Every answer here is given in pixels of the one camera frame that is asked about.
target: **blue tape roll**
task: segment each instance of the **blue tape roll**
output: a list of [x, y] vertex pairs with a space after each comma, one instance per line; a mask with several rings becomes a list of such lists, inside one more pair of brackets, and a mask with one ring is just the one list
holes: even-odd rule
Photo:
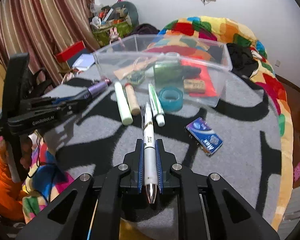
[[178, 111], [182, 108], [183, 92], [176, 87], [161, 89], [158, 98], [164, 111]]

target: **wooden floor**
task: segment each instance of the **wooden floor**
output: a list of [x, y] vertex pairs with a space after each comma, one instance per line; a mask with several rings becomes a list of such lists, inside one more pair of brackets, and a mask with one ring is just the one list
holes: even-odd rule
[[[286, 92], [288, 105], [291, 110], [293, 123], [293, 167], [300, 162], [300, 92], [282, 83]], [[300, 186], [300, 179], [293, 183], [293, 188]]]

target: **person's hand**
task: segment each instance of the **person's hand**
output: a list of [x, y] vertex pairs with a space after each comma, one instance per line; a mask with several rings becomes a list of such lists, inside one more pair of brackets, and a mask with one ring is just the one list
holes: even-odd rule
[[[27, 136], [21, 141], [21, 151], [22, 151], [22, 158], [20, 159], [21, 165], [27, 170], [30, 168], [32, 159], [31, 159], [31, 154], [32, 154], [32, 141], [31, 139]], [[8, 156], [9, 153], [7, 151], [7, 146], [6, 142], [4, 139], [0, 140], [0, 157], [2, 161], [5, 164], [8, 164]]]

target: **brown baseboard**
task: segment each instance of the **brown baseboard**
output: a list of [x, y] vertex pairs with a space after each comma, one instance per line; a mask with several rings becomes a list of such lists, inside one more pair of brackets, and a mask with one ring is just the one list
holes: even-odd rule
[[289, 80], [286, 80], [285, 78], [279, 76], [279, 75], [275, 75], [275, 77], [277, 78], [277, 80], [279, 80], [281, 83], [284, 83], [286, 85], [288, 85], [289, 87], [293, 88], [294, 90], [297, 90], [300, 93], [300, 87], [296, 86], [295, 84], [291, 83]]

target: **white wall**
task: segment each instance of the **white wall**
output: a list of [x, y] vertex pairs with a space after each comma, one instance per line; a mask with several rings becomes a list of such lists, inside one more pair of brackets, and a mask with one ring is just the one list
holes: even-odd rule
[[[99, 0], [113, 4], [117, 0]], [[247, 25], [264, 44], [275, 72], [300, 87], [300, 8], [294, 0], [129, 0], [139, 22], [158, 29], [182, 17], [227, 17]], [[276, 67], [276, 60], [281, 61]]]

